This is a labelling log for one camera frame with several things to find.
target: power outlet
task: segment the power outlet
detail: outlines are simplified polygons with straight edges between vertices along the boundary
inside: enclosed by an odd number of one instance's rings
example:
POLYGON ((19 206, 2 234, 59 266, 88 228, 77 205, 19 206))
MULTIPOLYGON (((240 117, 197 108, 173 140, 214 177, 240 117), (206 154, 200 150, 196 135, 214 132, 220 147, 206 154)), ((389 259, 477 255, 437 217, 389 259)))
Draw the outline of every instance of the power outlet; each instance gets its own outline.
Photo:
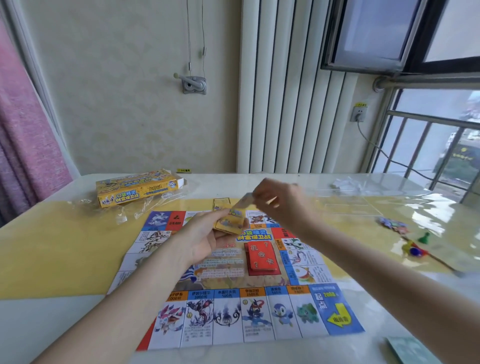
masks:
POLYGON ((364 102, 357 102, 352 111, 350 118, 351 122, 363 122, 365 120, 365 114, 367 113, 367 104, 364 102))

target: plastic wrap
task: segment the plastic wrap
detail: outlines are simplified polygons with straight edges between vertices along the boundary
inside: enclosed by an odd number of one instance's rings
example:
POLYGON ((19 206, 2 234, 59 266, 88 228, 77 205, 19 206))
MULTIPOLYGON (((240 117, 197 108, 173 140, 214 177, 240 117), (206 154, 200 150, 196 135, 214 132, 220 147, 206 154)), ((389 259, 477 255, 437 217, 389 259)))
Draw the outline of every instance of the plastic wrap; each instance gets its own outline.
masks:
POLYGON ((140 218, 145 213, 152 211, 155 207, 159 207, 171 201, 187 197, 196 189, 197 186, 187 181, 185 177, 183 177, 183 179, 183 187, 175 191, 168 191, 163 194, 140 198, 138 200, 125 202, 121 205, 101 208, 95 194, 92 194, 91 198, 69 201, 69 204, 72 205, 72 208, 81 209, 84 211, 84 213, 89 215, 94 214, 98 215, 99 217, 103 217, 113 214, 115 216, 115 223, 120 225, 129 220, 140 218))

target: wire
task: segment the wire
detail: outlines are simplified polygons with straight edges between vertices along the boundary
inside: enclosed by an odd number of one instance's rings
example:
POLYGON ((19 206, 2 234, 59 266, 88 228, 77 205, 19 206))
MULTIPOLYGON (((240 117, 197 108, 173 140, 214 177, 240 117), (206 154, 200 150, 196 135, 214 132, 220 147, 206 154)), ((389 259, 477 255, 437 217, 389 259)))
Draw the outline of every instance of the wire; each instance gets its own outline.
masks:
POLYGON ((188 70, 191 76, 192 75, 192 52, 190 48, 190 16, 188 13, 188 0, 187 0, 187 29, 188 29, 188 70))
POLYGON ((203 64, 202 64, 202 69, 204 71, 204 78, 205 77, 205 55, 207 53, 207 48, 205 47, 205 31, 204 31, 204 0, 202 0, 202 34, 204 36, 204 49, 202 51, 203 55, 203 64))
POLYGON ((358 126, 358 129, 359 129, 359 132, 360 132, 361 136, 363 136, 363 138, 364 138, 369 144, 371 144, 372 146, 374 146, 375 148, 377 148, 377 149, 379 150, 379 152, 381 152, 381 153, 390 161, 390 163, 395 163, 395 164, 398 164, 398 165, 400 165, 400 166, 402 166, 402 167, 407 168, 408 170, 412 170, 412 171, 414 171, 415 173, 419 174, 420 176, 422 176, 423 178, 426 178, 426 179, 429 180, 429 181, 432 181, 432 180, 433 180, 431 177, 427 177, 427 176, 421 174, 420 172, 418 172, 417 170, 414 170, 413 168, 411 168, 411 167, 409 167, 409 166, 407 166, 407 165, 405 165, 405 164, 403 164, 403 163, 395 162, 394 160, 392 160, 377 144, 371 142, 371 141, 362 133, 362 131, 361 131, 361 129, 360 129, 360 121, 358 120, 358 118, 355 118, 355 119, 357 120, 357 126, 358 126))

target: radiator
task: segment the radiator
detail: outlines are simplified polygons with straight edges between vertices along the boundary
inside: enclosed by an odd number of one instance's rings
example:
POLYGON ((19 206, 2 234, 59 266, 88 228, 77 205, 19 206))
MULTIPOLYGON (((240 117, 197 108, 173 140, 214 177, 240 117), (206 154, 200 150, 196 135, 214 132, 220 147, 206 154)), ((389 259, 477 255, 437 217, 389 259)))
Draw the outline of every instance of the radiator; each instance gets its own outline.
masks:
POLYGON ((356 73, 320 69, 327 0, 244 0, 238 173, 331 173, 356 73))

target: board game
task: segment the board game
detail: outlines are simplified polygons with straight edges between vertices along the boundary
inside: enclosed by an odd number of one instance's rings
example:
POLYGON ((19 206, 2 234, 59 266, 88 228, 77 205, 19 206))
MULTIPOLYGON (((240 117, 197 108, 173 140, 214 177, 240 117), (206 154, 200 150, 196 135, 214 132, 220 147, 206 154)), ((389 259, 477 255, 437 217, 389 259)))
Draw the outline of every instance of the board game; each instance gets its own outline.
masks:
MULTIPOLYGON (((198 212, 152 211, 108 294, 198 212)), ((138 351, 364 331, 318 251, 261 211, 246 217, 235 243, 182 275, 138 351)))

